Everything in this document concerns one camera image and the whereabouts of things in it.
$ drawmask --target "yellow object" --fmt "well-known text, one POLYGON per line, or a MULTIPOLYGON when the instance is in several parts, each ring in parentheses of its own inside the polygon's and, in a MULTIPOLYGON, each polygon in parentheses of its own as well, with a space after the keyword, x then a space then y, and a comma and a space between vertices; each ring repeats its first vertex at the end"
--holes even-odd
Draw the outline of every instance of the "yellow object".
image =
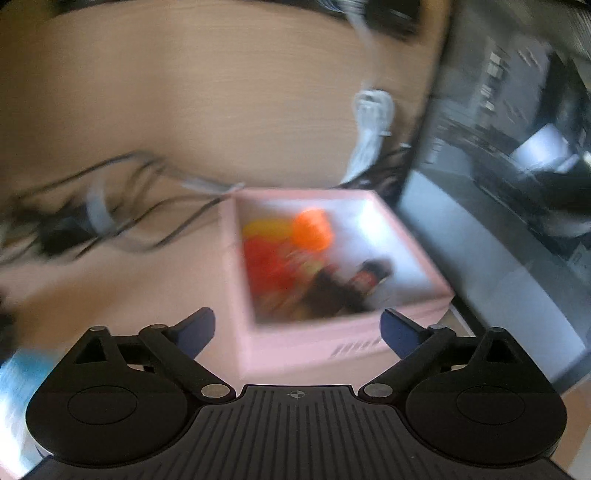
POLYGON ((244 240, 260 235, 268 240, 281 242, 291 238, 293 229, 290 220, 283 218, 265 218, 255 220, 244 226, 242 238, 244 240))

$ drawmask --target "metal screw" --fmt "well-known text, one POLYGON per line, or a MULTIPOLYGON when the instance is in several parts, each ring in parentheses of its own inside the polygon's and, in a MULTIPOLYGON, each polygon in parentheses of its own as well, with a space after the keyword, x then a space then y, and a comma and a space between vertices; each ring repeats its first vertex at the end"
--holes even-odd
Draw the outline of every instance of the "metal screw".
POLYGON ((366 395, 374 398, 385 398, 392 395, 392 387, 384 383, 372 383, 363 389, 366 395))
POLYGON ((205 385, 201 389, 201 395, 207 398, 222 398, 230 393, 230 389, 221 383, 212 383, 205 385))

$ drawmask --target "blue object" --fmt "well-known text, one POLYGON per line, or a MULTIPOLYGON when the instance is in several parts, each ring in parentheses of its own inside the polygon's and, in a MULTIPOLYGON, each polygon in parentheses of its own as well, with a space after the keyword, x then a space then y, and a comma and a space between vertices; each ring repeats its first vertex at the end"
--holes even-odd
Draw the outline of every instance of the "blue object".
POLYGON ((41 460, 27 430, 25 412, 54 365, 47 355, 19 349, 0 367, 0 463, 16 477, 24 476, 41 460))

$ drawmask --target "white cord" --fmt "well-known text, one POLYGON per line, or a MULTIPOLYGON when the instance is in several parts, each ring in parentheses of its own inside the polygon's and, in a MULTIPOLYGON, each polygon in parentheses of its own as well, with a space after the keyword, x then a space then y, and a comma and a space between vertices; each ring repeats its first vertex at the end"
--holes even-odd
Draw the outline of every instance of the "white cord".
POLYGON ((390 134, 388 129, 394 119, 394 102, 382 90, 362 90, 353 98, 353 112, 357 121, 357 145, 341 183, 358 177, 378 159, 382 137, 390 134))
POLYGON ((339 4, 347 20, 357 32, 371 62, 372 74, 362 83, 361 91, 353 98, 353 113, 357 122, 357 145, 349 159, 349 166, 341 183, 347 183, 361 175, 378 159, 382 149, 382 137, 390 135, 394 121, 394 101, 389 93, 375 90, 379 76, 379 50, 365 22, 366 0, 340 0, 339 4))

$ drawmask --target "ribbed black surface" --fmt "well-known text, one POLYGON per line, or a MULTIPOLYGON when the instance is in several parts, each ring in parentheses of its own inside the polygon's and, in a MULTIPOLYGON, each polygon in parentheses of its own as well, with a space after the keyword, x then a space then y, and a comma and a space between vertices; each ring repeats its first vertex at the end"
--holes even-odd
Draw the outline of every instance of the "ribbed black surface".
POLYGON ((28 480, 558 480, 549 460, 512 469, 454 463, 415 440, 397 412, 357 400, 348 387, 247 387, 201 410, 163 453, 115 469, 46 460, 28 480))

